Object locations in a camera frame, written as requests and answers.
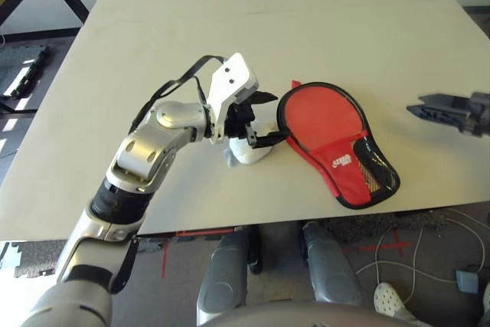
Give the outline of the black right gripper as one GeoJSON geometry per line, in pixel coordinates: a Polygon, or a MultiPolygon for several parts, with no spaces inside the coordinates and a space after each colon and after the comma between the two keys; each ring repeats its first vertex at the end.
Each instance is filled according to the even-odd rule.
{"type": "Polygon", "coordinates": [[[433,93],[420,96],[419,100],[424,104],[407,107],[407,111],[419,119],[432,123],[462,123],[461,133],[463,134],[479,138],[489,135],[488,93],[474,92],[470,98],[433,93]],[[465,110],[454,110],[442,106],[465,107],[465,110]]]}

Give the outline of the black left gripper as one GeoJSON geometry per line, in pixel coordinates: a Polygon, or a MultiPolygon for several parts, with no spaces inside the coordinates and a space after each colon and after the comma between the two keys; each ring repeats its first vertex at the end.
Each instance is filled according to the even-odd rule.
{"type": "MultiPolygon", "coordinates": [[[[272,93],[255,91],[250,97],[251,104],[264,104],[278,100],[272,93]]],[[[253,130],[251,123],[255,115],[250,103],[233,103],[227,111],[225,120],[225,136],[227,138],[246,139],[252,149],[272,147],[285,139],[287,132],[269,132],[265,136],[258,136],[253,130]]]]}

